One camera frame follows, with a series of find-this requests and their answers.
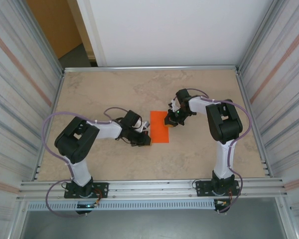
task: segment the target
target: gray floor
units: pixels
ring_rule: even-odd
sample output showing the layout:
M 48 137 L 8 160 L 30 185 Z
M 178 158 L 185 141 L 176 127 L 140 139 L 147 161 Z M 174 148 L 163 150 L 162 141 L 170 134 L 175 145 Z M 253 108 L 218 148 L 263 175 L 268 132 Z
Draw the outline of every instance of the gray floor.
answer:
M 66 67 L 91 67 L 89 58 L 83 44 L 77 46 L 59 59 L 63 68 Z
M 275 199 L 239 199 L 227 215 L 213 210 L 96 211 L 59 218 L 30 212 L 24 239 L 285 239 Z

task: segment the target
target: metal wall panel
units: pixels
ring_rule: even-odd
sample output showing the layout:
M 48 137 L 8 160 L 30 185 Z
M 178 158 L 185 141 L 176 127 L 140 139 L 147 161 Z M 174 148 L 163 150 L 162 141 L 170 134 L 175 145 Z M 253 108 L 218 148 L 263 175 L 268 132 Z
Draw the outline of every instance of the metal wall panel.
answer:
M 241 68 L 272 174 L 299 222 L 299 0 L 286 0 Z
M 0 238 L 22 180 L 31 180 L 40 127 L 62 69 L 21 1 L 0 0 Z

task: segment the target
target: robotic arm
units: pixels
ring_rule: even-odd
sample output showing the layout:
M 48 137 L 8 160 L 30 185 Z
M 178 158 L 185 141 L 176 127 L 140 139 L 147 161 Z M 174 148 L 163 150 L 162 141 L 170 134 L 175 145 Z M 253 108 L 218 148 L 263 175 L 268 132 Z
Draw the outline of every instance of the robotic arm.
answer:
M 238 182 L 227 166 L 227 155 L 230 144 L 239 137 L 243 126 L 233 105 L 204 101 L 200 96 L 191 96 L 187 89 L 179 90 L 176 97 L 169 104 L 170 109 L 164 119 L 168 127 L 178 124 L 184 125 L 187 117 L 201 113 L 207 115 L 209 130 L 215 141 L 217 141 L 216 165 L 212 172 L 211 184 L 204 184 L 202 188 L 205 193 L 211 191 L 214 195 L 222 196 L 229 190 L 235 189 Z M 233 164 L 234 149 L 236 143 L 231 147 L 230 165 Z
M 125 138 L 131 146 L 150 145 L 148 121 L 142 122 L 141 116 L 128 111 L 123 118 L 107 122 L 88 122 L 75 117 L 55 140 L 55 147 L 69 162 L 74 178 L 73 192 L 81 198 L 93 194 L 93 178 L 88 171 L 86 156 L 94 141 L 101 138 Z

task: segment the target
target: beige table surface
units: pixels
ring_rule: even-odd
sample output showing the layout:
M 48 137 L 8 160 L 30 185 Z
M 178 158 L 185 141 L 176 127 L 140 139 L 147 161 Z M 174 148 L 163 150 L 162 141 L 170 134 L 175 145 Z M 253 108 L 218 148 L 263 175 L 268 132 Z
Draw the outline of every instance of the beige table surface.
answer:
M 65 75 L 56 111 L 108 120 L 103 111 L 119 106 L 149 120 L 150 111 L 167 111 L 167 104 L 183 88 L 198 88 L 213 99 L 232 99 L 243 106 L 232 70 L 71 72 Z M 119 110 L 109 113 L 113 118 L 125 115 Z M 247 117 L 240 110 L 238 113 L 246 130 Z M 47 143 L 54 152 L 56 137 L 72 119 L 54 118 Z M 169 129 L 169 143 L 131 147 L 122 140 L 96 140 L 87 163 L 95 180 L 195 179 L 211 178 L 215 157 L 216 142 L 209 133 L 207 117 L 196 115 L 187 118 L 185 126 Z M 264 177 L 252 132 L 236 145 L 234 169 L 243 177 Z M 45 152 L 38 180 L 69 177 L 64 162 Z

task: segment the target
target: orange rectangular sheet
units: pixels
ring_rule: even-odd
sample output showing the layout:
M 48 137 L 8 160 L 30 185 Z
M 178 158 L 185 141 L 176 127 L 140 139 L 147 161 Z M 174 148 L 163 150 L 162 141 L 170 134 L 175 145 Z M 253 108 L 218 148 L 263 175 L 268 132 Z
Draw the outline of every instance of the orange rectangular sheet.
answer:
M 152 143 L 169 143 L 168 127 L 164 126 L 166 111 L 150 112 L 150 137 Z

